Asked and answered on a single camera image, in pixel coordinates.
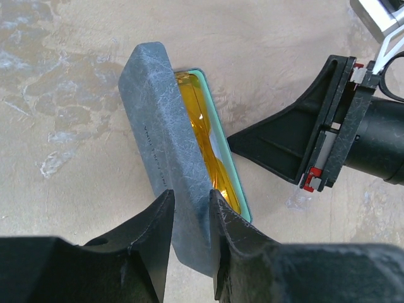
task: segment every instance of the red plastic part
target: red plastic part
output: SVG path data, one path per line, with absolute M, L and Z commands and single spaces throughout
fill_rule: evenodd
M 318 168 L 316 168 L 316 167 L 312 167 L 312 168 L 309 170 L 309 175 L 307 176 L 306 181 L 304 182 L 303 189 L 304 189 L 305 191 L 309 191 L 310 193 L 313 193 L 313 192 L 314 192 L 314 188 L 313 188 L 313 187 L 310 187 L 310 185 L 309 185 L 309 184 L 310 184 L 310 181 L 311 181 L 311 179 L 312 179 L 313 177 L 320 178 L 321 173 L 323 173 L 323 171 L 322 171 L 321 169 L 318 169 Z

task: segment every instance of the green edge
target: green edge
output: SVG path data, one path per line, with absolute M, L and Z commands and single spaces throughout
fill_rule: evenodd
M 227 172 L 229 173 L 230 180 L 232 181 L 235 194 L 240 203 L 241 208 L 241 217 L 248 221 L 252 222 L 250 210 L 247 204 L 246 195 L 242 190 L 242 186 L 240 183 L 239 175 L 237 170 L 235 169 L 234 161 L 232 158 L 232 154 L 230 152 L 229 144 L 227 143 L 226 135 L 223 132 L 222 123 L 220 122 L 219 116 L 217 114 L 215 103 L 210 94 L 208 82 L 206 81 L 206 77 L 204 72 L 200 69 L 192 69 L 188 71 L 189 74 L 193 74 L 198 77 L 201 86 L 203 88 L 203 94 L 208 106 L 208 114 L 209 119 L 212 125 L 212 129 L 216 134 L 216 138 L 218 140 L 218 145 L 220 149 L 220 153 L 222 154 L 222 160 Z

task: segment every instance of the amber lens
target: amber lens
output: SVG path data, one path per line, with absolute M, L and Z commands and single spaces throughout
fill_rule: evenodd
M 211 134 L 208 108 L 199 79 L 197 76 L 189 73 L 176 73 L 175 77 L 213 188 L 218 189 L 222 193 L 222 196 L 234 211 L 241 213 L 240 204 L 226 168 L 213 151 L 211 138 L 214 137 Z

